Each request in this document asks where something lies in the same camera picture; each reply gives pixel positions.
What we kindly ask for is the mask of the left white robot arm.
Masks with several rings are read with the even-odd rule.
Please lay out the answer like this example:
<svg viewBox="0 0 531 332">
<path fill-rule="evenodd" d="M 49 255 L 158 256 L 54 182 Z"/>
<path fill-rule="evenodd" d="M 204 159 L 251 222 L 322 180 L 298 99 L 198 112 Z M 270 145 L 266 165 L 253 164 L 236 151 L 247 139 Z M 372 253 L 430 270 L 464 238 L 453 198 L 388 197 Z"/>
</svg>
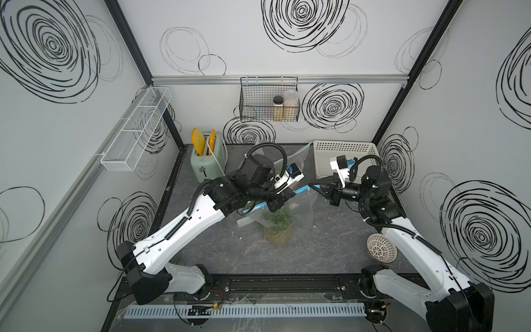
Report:
<svg viewBox="0 0 531 332">
<path fill-rule="evenodd" d="M 270 212 L 278 211 L 295 196 L 290 186 L 303 177 L 300 167 L 289 163 L 283 147 L 265 142 L 251 148 L 238 169 L 203 181 L 189 207 L 167 225 L 139 242 L 125 241 L 118 246 L 122 275 L 136 303 L 149 304 L 166 293 L 206 299 L 213 288 L 206 267 L 180 266 L 171 259 L 232 213 L 251 212 L 248 203 L 265 203 Z"/>
</svg>

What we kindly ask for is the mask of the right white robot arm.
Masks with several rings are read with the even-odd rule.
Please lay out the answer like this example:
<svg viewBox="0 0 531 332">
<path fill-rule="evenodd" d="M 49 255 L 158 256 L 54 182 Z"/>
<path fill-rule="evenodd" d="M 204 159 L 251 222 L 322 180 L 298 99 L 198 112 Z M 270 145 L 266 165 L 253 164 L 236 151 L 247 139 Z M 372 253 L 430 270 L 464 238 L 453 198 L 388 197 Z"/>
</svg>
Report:
<svg viewBox="0 0 531 332">
<path fill-rule="evenodd" d="M 452 266 L 424 239 L 389 197 L 392 181 L 379 156 L 331 159 L 333 175 L 308 185 L 329 200 L 358 203 L 364 222 L 394 245 L 426 283 L 399 276 L 382 262 L 362 269 L 360 292 L 367 298 L 387 295 L 424 318 L 431 331 L 491 331 L 494 293 Z"/>
</svg>

